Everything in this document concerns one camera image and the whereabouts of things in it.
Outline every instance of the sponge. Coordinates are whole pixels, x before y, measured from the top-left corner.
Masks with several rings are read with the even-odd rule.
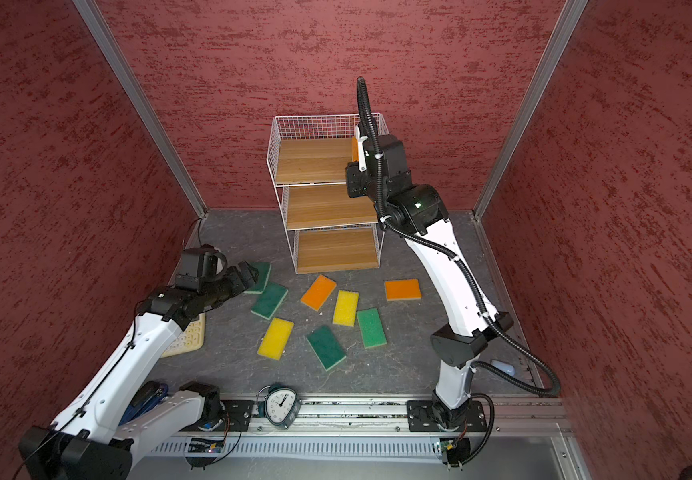
[[[284,346],[290,333],[293,331],[293,322],[274,318],[266,330],[261,347],[257,350],[258,355],[267,356],[270,359],[279,360],[282,357]]]
[[[420,298],[420,285],[417,278],[409,280],[391,280],[385,282],[386,300],[418,300]]]
[[[346,292],[345,290],[338,292],[338,302],[335,303],[333,323],[335,325],[353,326],[353,321],[357,315],[358,301],[359,293],[357,292]]]
[[[303,294],[301,302],[318,312],[319,309],[322,308],[325,300],[327,300],[333,290],[335,290],[335,285],[336,283],[326,276],[319,275],[311,285],[311,288],[308,289],[308,292]]]
[[[250,312],[262,316],[266,320],[271,320],[285,296],[287,296],[286,288],[278,283],[270,282],[266,285],[266,289],[261,293]]]
[[[377,308],[357,312],[359,330],[362,331],[364,348],[386,345],[386,333],[383,332],[383,324],[380,321]]]
[[[346,352],[327,325],[322,325],[306,335],[306,340],[311,345],[313,352],[317,354],[317,358],[322,363],[325,372],[330,371],[346,358]]]
[[[271,264],[268,262],[250,262],[257,268],[257,282],[252,288],[245,290],[245,293],[263,293],[268,285],[268,277],[271,276]]]

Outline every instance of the shelf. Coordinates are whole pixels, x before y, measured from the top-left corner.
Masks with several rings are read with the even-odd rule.
[[[281,140],[275,181],[277,186],[346,183],[350,161],[350,138]]]
[[[288,230],[375,223],[370,198],[349,198],[346,185],[289,187]]]
[[[378,268],[373,228],[297,232],[297,273]]]

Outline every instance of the dark red panel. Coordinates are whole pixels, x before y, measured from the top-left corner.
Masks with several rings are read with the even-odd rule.
[[[168,279],[193,216],[74,5],[0,2],[0,478]]]
[[[692,463],[692,1],[590,2],[485,218],[596,480]]]
[[[209,206],[276,206],[271,119],[373,110],[414,179],[472,208],[562,0],[100,0]]]

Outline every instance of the black coiled hose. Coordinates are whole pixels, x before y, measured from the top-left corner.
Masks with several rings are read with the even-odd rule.
[[[506,380],[507,382],[515,386],[518,386],[520,389],[523,389],[526,392],[533,393],[533,395],[542,397],[558,396],[560,394],[560,390],[562,389],[559,377],[557,377],[556,374],[549,368],[549,366],[546,365],[541,359],[535,356],[531,351],[527,350],[519,342],[508,336],[505,333],[505,331],[501,330],[498,324],[495,323],[495,321],[492,318],[490,318],[489,312],[487,311],[487,306],[485,305],[484,299],[482,297],[482,291],[479,289],[479,285],[476,284],[474,275],[471,274],[469,267],[466,265],[463,259],[458,257],[458,255],[455,252],[453,252],[446,246],[439,245],[436,242],[432,242],[430,240],[423,238],[422,236],[415,236],[404,233],[396,225],[393,224],[391,217],[386,215],[386,197],[383,191],[383,150],[380,148],[380,145],[378,143],[378,129],[375,125],[375,118],[373,118],[373,110],[370,107],[370,98],[367,96],[367,82],[364,81],[364,77],[359,77],[357,79],[357,106],[359,107],[359,119],[362,125],[365,127],[365,129],[367,129],[367,136],[372,142],[373,150],[375,152],[375,205],[376,210],[378,212],[378,218],[381,224],[384,225],[385,228],[393,231],[399,236],[412,242],[415,242],[416,244],[420,244],[430,249],[436,250],[441,254],[445,254],[450,260],[454,261],[460,269],[461,273],[463,274],[463,277],[466,279],[466,282],[469,283],[469,288],[471,289],[471,292],[474,294],[476,306],[479,309],[480,315],[482,316],[482,318],[484,318],[485,322],[487,323],[487,326],[490,327],[490,329],[492,329],[497,336],[499,336],[506,343],[511,345],[512,348],[514,348],[519,353],[522,353],[528,359],[532,360],[538,366],[538,368],[543,370],[543,372],[546,373],[546,375],[549,377],[549,380],[551,381],[551,388],[542,389],[530,385],[529,383],[524,383],[521,380],[515,379],[508,373],[505,373],[502,370],[490,365],[489,363],[475,361],[472,362],[472,366],[481,367],[487,370],[488,372],[492,372],[500,378]]]

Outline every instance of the gray marble surface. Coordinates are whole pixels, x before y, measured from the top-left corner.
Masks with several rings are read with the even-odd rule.
[[[472,217],[451,214],[458,243],[485,294],[498,305],[493,281],[476,239]],[[257,355],[268,321],[250,312],[257,295],[243,294],[207,314],[205,344],[197,351],[161,359],[150,378],[171,388],[190,380],[209,382],[222,392],[255,394],[262,386],[282,382],[304,393],[386,393],[428,395],[437,383],[439,360],[429,335],[447,322],[437,291],[415,254],[398,236],[386,234],[379,269],[326,274],[338,289],[360,293],[359,310],[377,307],[388,344],[365,350],[359,327],[332,325],[337,289],[320,312],[300,302],[317,274],[297,275],[287,247],[281,216],[276,211],[212,210],[201,227],[201,240],[220,249],[229,264],[242,260],[271,262],[271,281],[289,289],[276,316],[294,322],[281,360]],[[387,302],[385,280],[418,278],[421,300]],[[347,358],[325,372],[305,335],[331,325]],[[502,340],[492,341],[482,360],[514,365],[520,379],[529,379],[524,358]],[[487,372],[475,374],[473,391],[521,394],[521,390]]]

